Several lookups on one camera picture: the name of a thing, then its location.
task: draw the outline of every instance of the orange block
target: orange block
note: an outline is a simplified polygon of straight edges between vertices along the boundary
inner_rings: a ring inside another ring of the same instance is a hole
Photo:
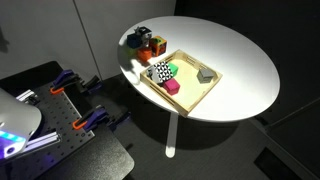
[[[147,62],[152,57],[152,51],[150,48],[141,48],[138,50],[137,56],[141,61]]]
[[[158,57],[166,52],[167,40],[160,36],[155,36],[150,39],[150,47],[152,49],[153,56]]]

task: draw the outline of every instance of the wooden tray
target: wooden tray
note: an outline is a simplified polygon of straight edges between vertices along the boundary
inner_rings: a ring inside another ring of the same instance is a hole
[[[153,82],[146,75],[147,69],[140,73],[140,80],[171,104],[183,117],[188,116],[191,110],[208,94],[222,77],[221,73],[207,67],[199,60],[181,50],[173,52],[159,62],[162,61],[170,62],[179,67],[178,73],[174,77],[180,84],[180,90],[177,94],[171,96],[163,87]],[[198,81],[198,70],[202,68],[209,69],[214,74],[210,83],[201,84]]]

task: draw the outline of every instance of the pink cube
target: pink cube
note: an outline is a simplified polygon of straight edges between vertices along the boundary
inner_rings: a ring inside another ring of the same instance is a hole
[[[163,88],[167,90],[170,95],[174,95],[179,92],[180,84],[174,78],[171,78],[163,83]]]

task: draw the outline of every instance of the toy block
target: toy block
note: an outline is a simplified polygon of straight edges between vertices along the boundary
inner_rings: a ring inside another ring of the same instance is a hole
[[[174,78],[171,78],[163,83],[163,88],[167,90],[170,95],[175,95],[179,92],[180,84]]]
[[[126,54],[128,55],[128,57],[134,57],[134,56],[136,56],[138,49],[132,49],[129,46],[126,46],[126,47],[124,47],[124,50],[125,50]]]
[[[167,49],[167,41],[160,36],[155,36],[150,39],[150,47],[154,57],[164,54]]]
[[[138,47],[140,47],[142,44],[141,38],[140,36],[136,35],[136,34],[129,34],[127,36],[127,45],[132,48],[132,49],[136,49]]]
[[[152,51],[150,48],[140,48],[137,51],[138,59],[143,62],[147,62],[152,57]]]
[[[197,77],[200,83],[210,83],[213,73],[209,69],[199,69]]]
[[[138,26],[137,29],[135,29],[134,31],[135,34],[140,37],[142,47],[149,47],[149,40],[152,37],[152,31],[144,26]]]
[[[166,62],[160,62],[148,68],[147,76],[150,77],[153,82],[161,84],[171,79],[173,74]]]
[[[178,69],[179,69],[178,66],[176,66],[176,65],[174,65],[172,63],[168,63],[168,66],[170,67],[170,70],[171,70],[171,72],[173,74],[173,77],[175,77],[177,75],[177,73],[178,73]]]

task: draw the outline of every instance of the blue light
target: blue light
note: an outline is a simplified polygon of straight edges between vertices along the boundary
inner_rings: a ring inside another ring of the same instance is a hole
[[[14,142],[22,142],[25,141],[25,138],[20,137],[20,136],[16,136],[14,134],[10,134],[4,131],[0,131],[0,137],[14,141]]]

